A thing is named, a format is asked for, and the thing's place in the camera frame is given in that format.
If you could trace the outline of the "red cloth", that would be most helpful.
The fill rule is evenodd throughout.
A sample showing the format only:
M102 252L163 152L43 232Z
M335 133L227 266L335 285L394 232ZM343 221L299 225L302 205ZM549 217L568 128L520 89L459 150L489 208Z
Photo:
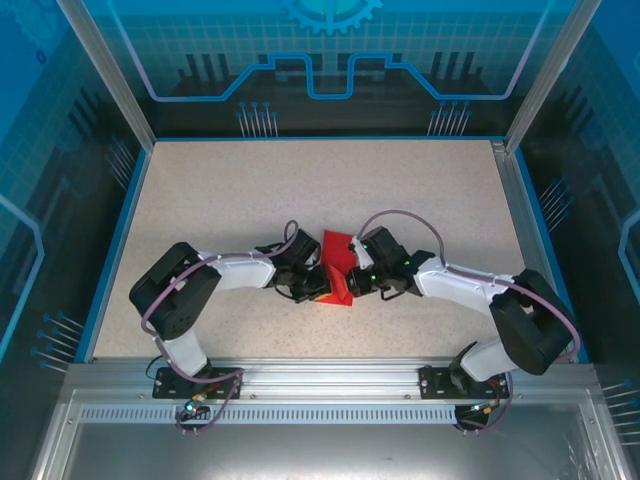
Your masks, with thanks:
M347 275L356 267L356 259L349 250L352 235L325 230L322 240L320 264L329 267L332 274L333 293L330 304L351 307L354 296L347 286Z

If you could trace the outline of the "aluminium front beam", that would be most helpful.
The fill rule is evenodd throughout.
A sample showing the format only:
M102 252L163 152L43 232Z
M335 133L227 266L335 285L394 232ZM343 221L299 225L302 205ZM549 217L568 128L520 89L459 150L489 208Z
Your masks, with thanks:
M446 367L444 357L397 358L213 358L215 367L245 370L240 401L249 403L416 403L420 400L418 369ZM86 403L146 402L152 380L149 361L102 358L73 364L60 399ZM556 363L542 376L512 374L520 403L572 402L598 395L599 382L590 364Z

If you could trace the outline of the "brushed metal shelf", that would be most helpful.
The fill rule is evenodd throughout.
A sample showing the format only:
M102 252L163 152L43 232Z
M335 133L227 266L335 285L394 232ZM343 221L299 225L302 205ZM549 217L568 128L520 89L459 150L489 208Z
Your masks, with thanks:
M604 411L515 402L493 430L454 425L86 424L55 409L28 480L636 480Z

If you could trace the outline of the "blue table edge strip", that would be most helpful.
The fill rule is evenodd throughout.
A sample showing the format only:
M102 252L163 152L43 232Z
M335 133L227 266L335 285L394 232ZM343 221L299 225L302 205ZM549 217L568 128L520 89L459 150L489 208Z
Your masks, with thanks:
M516 150L514 162L517 164L517 172L519 173L522 180L522 188L525 191L525 196L527 198L526 202L531 208L531 214L533 217L532 222L535 224L535 230L537 231L537 235L540 238L540 246L537 248L537 250L544 258L543 263L545 277L553 284L553 287L555 288L558 296L567 305L569 311L574 314L575 309L567 290L567 285L564 280L563 274L561 272L556 250L553 246L551 232L544 220L542 207L540 205L540 201L538 200L538 196L536 194L531 174L526 164L526 160L520 148Z
M90 363L152 154L142 150L127 188L73 362Z

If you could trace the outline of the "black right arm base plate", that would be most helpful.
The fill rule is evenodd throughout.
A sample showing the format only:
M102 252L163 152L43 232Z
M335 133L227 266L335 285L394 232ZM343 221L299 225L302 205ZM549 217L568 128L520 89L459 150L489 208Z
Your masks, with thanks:
M418 370L418 386L423 400L508 399L505 375L486 381L473 380L464 370L426 365Z

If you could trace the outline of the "aluminium side rail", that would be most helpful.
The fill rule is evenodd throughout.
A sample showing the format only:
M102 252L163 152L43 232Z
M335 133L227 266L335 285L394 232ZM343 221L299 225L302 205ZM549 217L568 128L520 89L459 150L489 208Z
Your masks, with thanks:
M544 258L537 250L540 238L532 222L531 208L526 202L522 180L514 162L515 155L508 156L504 143L500 140L491 140L490 143L525 266L539 271L555 290L553 284L545 277Z

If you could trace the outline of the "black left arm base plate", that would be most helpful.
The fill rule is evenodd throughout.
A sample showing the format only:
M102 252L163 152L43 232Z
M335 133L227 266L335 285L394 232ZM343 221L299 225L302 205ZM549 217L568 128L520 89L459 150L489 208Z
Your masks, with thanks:
M154 399L188 400L204 394L206 400L224 400L232 390L234 379L211 384L198 384L184 379L170 367L156 371L152 397Z

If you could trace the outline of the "aluminium frame post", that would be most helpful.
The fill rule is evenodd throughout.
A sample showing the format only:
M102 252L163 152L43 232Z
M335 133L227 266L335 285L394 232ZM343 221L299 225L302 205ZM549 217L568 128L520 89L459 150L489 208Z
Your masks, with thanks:
M111 50L82 0L56 0L141 147L152 153L156 137Z
M602 0L576 0L563 28L551 47L539 73L520 106L507 134L504 148L514 156L517 148L533 124L560 74L589 26Z

